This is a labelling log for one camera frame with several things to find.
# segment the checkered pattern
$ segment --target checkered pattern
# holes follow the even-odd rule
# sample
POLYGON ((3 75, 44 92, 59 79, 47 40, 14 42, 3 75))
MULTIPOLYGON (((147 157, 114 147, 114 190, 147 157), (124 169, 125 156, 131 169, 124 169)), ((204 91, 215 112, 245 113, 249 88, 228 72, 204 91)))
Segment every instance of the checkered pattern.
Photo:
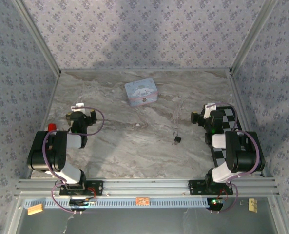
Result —
MULTIPOLYGON (((222 121, 223 132, 225 133, 226 131, 231 131, 235 123, 235 113, 233 109, 231 107, 217 107, 217 110, 221 111, 224 114, 222 121)), ((239 120, 237 120, 235 129, 242 130, 239 120)), ((226 161, 226 150, 214 147, 210 148, 212 152, 214 166, 218 167, 226 161)))

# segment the marble surface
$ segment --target marble surface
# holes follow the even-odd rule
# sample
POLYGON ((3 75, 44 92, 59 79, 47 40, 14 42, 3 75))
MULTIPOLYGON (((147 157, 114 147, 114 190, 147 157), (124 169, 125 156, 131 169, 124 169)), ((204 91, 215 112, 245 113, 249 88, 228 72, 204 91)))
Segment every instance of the marble surface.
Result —
POLYGON ((203 177, 214 164, 204 142, 205 130, 192 125, 190 116, 215 101, 232 103, 224 72, 62 72, 48 123, 67 130, 65 114, 78 102, 104 113, 102 131, 89 136, 84 149, 67 151, 67 160, 88 178, 203 177), (158 88, 157 102, 130 107, 124 84, 149 77, 158 88), (177 145, 176 131, 182 138, 177 145))

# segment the small wooden block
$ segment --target small wooden block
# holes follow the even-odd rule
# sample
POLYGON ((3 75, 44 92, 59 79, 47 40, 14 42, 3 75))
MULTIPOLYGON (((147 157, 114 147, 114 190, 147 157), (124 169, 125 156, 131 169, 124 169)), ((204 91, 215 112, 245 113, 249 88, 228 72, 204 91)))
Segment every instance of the small wooden block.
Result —
POLYGON ((257 213, 257 200, 255 198, 250 198, 248 202, 248 210, 257 213))
POLYGON ((136 205, 149 206, 150 198, 149 197, 137 197, 135 200, 136 205))
POLYGON ((43 211, 43 208, 42 208, 42 203, 41 204, 38 204, 36 206, 31 206, 27 209, 27 214, 28 215, 33 215, 33 214, 36 214, 36 213, 39 213, 43 211))

